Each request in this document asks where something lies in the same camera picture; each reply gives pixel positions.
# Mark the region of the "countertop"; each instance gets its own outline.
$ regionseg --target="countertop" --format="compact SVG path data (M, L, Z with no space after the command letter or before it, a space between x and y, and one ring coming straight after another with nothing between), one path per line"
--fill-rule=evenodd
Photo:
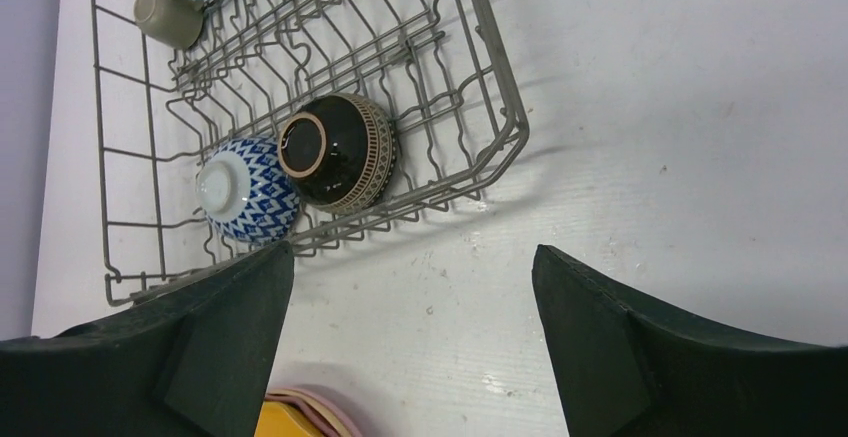
M482 203L297 263L271 386L381 435L563 435L538 244L692 312L848 342L848 0L492 0L530 119ZM88 0L61 0L33 333L106 304Z

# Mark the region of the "blue zigzag pattern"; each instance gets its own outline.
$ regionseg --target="blue zigzag pattern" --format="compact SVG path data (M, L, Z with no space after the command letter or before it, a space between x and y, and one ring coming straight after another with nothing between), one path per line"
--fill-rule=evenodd
M216 152L234 152L250 170L250 197L230 222L209 219L218 232L242 242L267 244L282 238L294 223L300 197L277 160L276 142L266 138L231 140Z

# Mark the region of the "beige mug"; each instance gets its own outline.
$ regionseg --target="beige mug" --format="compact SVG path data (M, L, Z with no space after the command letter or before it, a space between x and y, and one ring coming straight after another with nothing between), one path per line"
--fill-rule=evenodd
M135 24L148 37L185 50L203 30L202 0L135 0Z

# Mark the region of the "dish rack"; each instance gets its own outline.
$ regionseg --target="dish rack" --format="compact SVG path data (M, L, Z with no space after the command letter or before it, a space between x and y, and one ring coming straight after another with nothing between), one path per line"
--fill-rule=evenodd
M303 209L287 237L300 257L481 200L527 142L489 0L208 0L188 51L145 37L133 1L91 0L111 305L254 250L206 223L194 178L223 141L276 135L318 96L382 105L401 155L377 205Z

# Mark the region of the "metal wire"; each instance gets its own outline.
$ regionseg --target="metal wire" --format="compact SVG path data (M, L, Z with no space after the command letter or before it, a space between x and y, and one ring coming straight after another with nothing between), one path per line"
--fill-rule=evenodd
M317 96L353 92L384 105L395 119L401 155L396 178L377 205L345 216L304 209L287 237L301 257L389 232L398 221L417 222L426 211L447 212L460 197L480 200L481 189L503 174L529 136L489 0L210 0L200 41L168 58L151 55L150 46L158 44L135 28L127 16L131 9L109 1L91 0L91 10L103 253L112 305L143 300L154 288L253 250L217 235L195 204L181 216L163 216L163 206L192 193L190 179L181 190L171 188L171 168L196 172L227 139L276 135L288 116ZM117 22L140 36L140 70L105 62L104 52L112 50L107 48L119 44L101 33ZM458 58L465 65L454 64ZM170 79L154 76L162 69ZM104 129L120 129L112 119L127 117L104 107L104 79L143 89L145 108L133 111L146 120L148 149L110 142L120 130L107 135ZM167 145L174 135L182 136L175 139L177 148ZM142 187L149 184L152 212L115 215L122 202L113 192L132 179L108 175L107 167L117 165L113 159L150 167L152 178ZM155 234L157 252L133 264L143 270L127 270L116 257L113 234L120 229ZM172 262L174 232L191 236L183 244L196 247L200 257ZM136 284L118 296L116 286L127 282Z

